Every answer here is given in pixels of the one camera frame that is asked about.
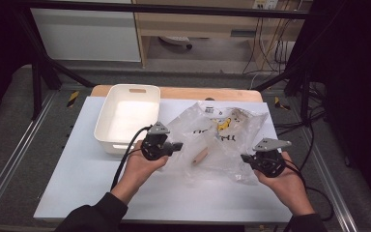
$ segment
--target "black cable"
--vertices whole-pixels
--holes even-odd
[[[278,51],[279,51],[280,44],[281,44],[281,41],[276,42],[275,52],[273,53],[273,61],[276,63],[280,63],[280,61],[278,60]]]
[[[291,219],[288,221],[288,224],[285,226],[284,232],[289,232],[291,230],[291,221],[293,217],[294,216],[292,216]]]
[[[285,59],[284,59],[284,63],[285,63],[285,66],[288,63],[288,42],[285,44]]]
[[[284,159],[284,160],[287,161],[287,162],[289,162],[289,163],[291,163],[297,170],[300,170],[294,162],[289,161],[287,159]]]
[[[285,30],[287,29],[288,27],[288,24],[291,22],[292,20],[287,20],[287,22],[285,22],[284,26],[282,27],[282,32],[281,34],[279,35],[279,38],[278,38],[278,42],[276,44],[276,49],[275,49],[275,53],[274,53],[274,60],[275,62],[279,63],[279,64],[284,64],[287,62],[287,49],[285,49],[285,61],[282,62],[282,54],[283,54],[283,45],[284,43],[282,42],[282,37],[285,33]],[[279,47],[280,47],[280,44],[282,42],[282,51],[279,52],[279,61],[277,60],[277,51],[279,50]]]
[[[116,185],[117,185],[117,182],[119,181],[119,177],[120,177],[120,173],[122,172],[122,169],[123,169],[123,166],[125,165],[125,162],[126,160],[128,159],[128,155],[131,154],[132,152],[130,152],[130,149],[131,149],[131,146],[133,145],[135,139],[137,138],[137,136],[142,132],[142,131],[145,131],[145,130],[149,130],[152,126],[149,126],[149,127],[144,127],[142,129],[140,129],[133,137],[133,139],[131,140],[131,142],[128,144],[128,148],[126,149],[126,152],[125,154],[123,155],[122,157],[122,160],[120,161],[120,164],[119,164],[119,167],[117,168],[117,171],[116,171],[116,174],[114,175],[114,178],[113,178],[113,183],[111,184],[111,189],[113,189]]]
[[[320,106],[315,107],[309,112],[309,118],[312,118],[313,111],[315,109],[319,108],[319,107]],[[313,145],[314,145],[314,141],[315,141],[315,133],[314,133],[314,130],[313,130],[313,127],[312,127],[312,122],[309,124],[309,129],[311,130],[311,142],[310,142],[310,145],[309,145],[308,153],[306,154],[305,159],[303,160],[302,164],[300,165],[300,170],[302,170],[303,167],[305,166],[305,164],[307,163],[307,161],[308,161],[308,159],[311,155]]]
[[[290,165],[285,165],[285,167],[287,167],[288,169],[290,169],[291,171],[295,172],[295,174],[297,174],[300,179],[302,180],[302,183],[303,183],[303,187],[306,188],[306,182],[305,182],[305,179],[303,178],[302,174],[300,173],[300,171],[298,171],[297,169],[295,169],[294,167],[290,166]]]
[[[142,150],[141,148],[136,149],[136,150],[132,150],[131,152],[128,153],[128,156],[131,155],[132,153],[135,153],[135,152],[137,152],[137,151],[141,151],[141,150]]]
[[[312,122],[315,122],[317,120],[319,120],[320,118],[324,117],[325,116],[325,111],[321,111],[321,112],[318,112],[317,114],[315,114],[314,116],[312,116],[309,121],[312,123]],[[305,126],[305,123],[304,122],[299,122],[299,123],[291,123],[291,124],[274,124],[274,127],[277,129],[277,130],[283,130],[285,129],[285,131],[282,131],[280,133],[278,133],[277,135],[280,136],[282,134],[285,134],[287,132],[291,132],[291,131],[294,131],[302,126]]]
[[[257,37],[257,31],[258,31],[258,24],[260,23],[260,18],[258,17],[257,19],[257,26],[255,27],[255,35],[254,35],[254,45],[252,46],[252,52],[251,52],[251,57],[249,57],[248,63],[246,64],[245,68],[243,69],[243,74],[245,73],[246,68],[248,68],[249,63],[251,63],[252,57],[254,56],[254,51],[255,51],[255,38]]]
[[[320,191],[316,188],[312,188],[312,187],[306,187],[306,188],[309,189],[309,190],[313,190],[313,191],[316,191],[316,192],[320,193],[327,200],[327,202],[329,204],[329,207],[330,207],[329,216],[323,217],[322,221],[328,221],[328,220],[332,219],[334,214],[335,214],[335,211],[333,210],[333,204],[330,201],[329,197],[326,194],[324,194],[322,191]]]
[[[315,83],[313,83],[312,86],[309,86],[308,95],[310,99],[318,103],[321,103],[326,98],[326,95],[322,94],[321,91],[319,91],[318,88],[316,88]]]
[[[281,38],[281,41],[280,43],[282,43],[282,49],[281,49],[281,53],[279,54],[279,63],[278,63],[278,69],[279,69],[279,74],[281,74],[281,66],[282,66],[282,63],[286,64],[285,61],[282,62],[282,54],[284,53],[284,42],[282,41],[282,38]]]
[[[327,88],[324,88],[324,94],[316,87],[316,82],[313,82],[312,83],[312,86],[310,87],[310,89],[312,91],[315,92],[316,96],[318,96],[317,98],[319,98],[320,100],[324,100],[326,97],[327,97]]]
[[[271,68],[272,71],[276,72],[276,70],[271,66],[270,61],[268,60],[268,57],[267,57],[267,55],[265,54],[265,51],[264,51],[264,49],[263,49],[263,47],[262,47],[262,45],[261,45],[261,35],[262,35],[262,26],[263,26],[263,24],[264,24],[264,19],[261,18],[261,25],[260,25],[260,38],[259,38],[259,41],[258,41],[259,44],[260,44],[260,50],[261,50],[261,52],[262,52],[262,54],[263,54],[263,56],[264,56],[265,61],[266,61],[267,64],[268,64],[268,66],[270,66],[270,68]]]

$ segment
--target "white table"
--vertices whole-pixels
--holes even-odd
[[[94,137],[104,99],[86,99],[34,218],[62,220],[81,205],[96,204],[110,190],[120,161],[106,154]],[[162,99],[159,120],[168,124],[195,103],[195,100]],[[260,102],[210,101],[210,104],[269,112],[267,105]],[[262,137],[276,138],[271,117],[259,131],[254,144]],[[138,223],[252,224],[287,222],[290,217],[289,210],[262,184],[248,186],[218,177],[189,185],[181,173],[158,171],[130,201],[123,220]]]

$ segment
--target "plastic bag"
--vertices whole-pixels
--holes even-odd
[[[264,125],[268,113],[240,108],[215,108],[198,101],[170,122],[168,140],[183,142],[182,151],[165,170],[182,172],[189,181],[227,176],[247,185],[257,185],[249,164],[241,159]]]

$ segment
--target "person's right hand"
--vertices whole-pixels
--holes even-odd
[[[291,161],[287,152],[282,152],[282,157]],[[276,194],[279,200],[287,206],[294,216],[315,214],[308,196],[306,195],[305,186],[300,177],[289,168],[275,178],[268,178],[258,170],[254,170],[258,180],[268,186]]]
[[[122,179],[111,190],[111,193],[126,205],[153,172],[164,166],[168,161],[167,156],[153,161],[144,158],[140,150],[142,142],[142,140],[139,140],[135,144],[134,152],[128,155],[128,162]]]

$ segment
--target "wall outlet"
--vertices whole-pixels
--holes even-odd
[[[275,10],[278,0],[255,0],[253,9],[258,10]]]
[[[267,5],[267,0],[255,0],[253,9],[264,10]]]
[[[278,0],[267,0],[264,9],[265,10],[275,10],[276,4],[278,4]]]

